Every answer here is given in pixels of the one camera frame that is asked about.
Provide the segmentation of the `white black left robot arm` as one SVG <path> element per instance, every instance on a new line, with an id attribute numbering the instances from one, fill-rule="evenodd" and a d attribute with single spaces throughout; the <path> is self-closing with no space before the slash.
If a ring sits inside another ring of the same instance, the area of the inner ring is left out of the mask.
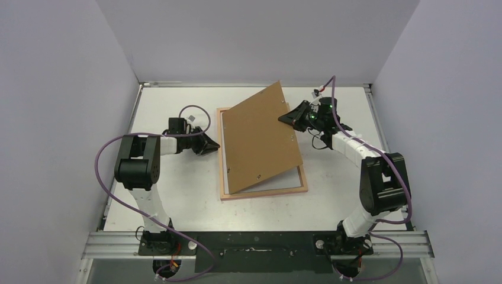
<path id="1" fill-rule="evenodd" d="M 170 118 L 161 135 L 125 135 L 120 144 L 114 177 L 133 196 L 143 218 L 141 247 L 157 254 L 172 254 L 181 247 L 181 238 L 173 232 L 171 217 L 160 200 L 157 182 L 160 158 L 192 150 L 198 156 L 218 151 L 220 145 L 201 127 L 186 118 Z"/>

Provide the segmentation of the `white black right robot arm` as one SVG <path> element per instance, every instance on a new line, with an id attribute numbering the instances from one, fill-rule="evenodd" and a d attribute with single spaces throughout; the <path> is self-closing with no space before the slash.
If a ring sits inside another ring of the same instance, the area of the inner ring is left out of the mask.
<path id="1" fill-rule="evenodd" d="M 399 153 L 378 149 L 342 124 L 336 112 L 336 99 L 320 98 L 316 104 L 302 101 L 278 121 L 295 131 L 318 131 L 326 148 L 344 155 L 360 170 L 359 205 L 339 222 L 334 241 L 324 248 L 337 254 L 369 249 L 369 233 L 386 216 L 408 205 L 411 200 L 406 164 Z"/>

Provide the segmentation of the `brown backing board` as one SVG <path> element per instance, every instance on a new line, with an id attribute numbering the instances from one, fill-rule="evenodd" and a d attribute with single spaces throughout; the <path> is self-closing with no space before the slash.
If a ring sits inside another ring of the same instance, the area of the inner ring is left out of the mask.
<path id="1" fill-rule="evenodd" d="M 219 109 L 224 199 L 307 190 L 295 131 L 278 121 L 287 112 L 280 82 L 229 109 Z"/>

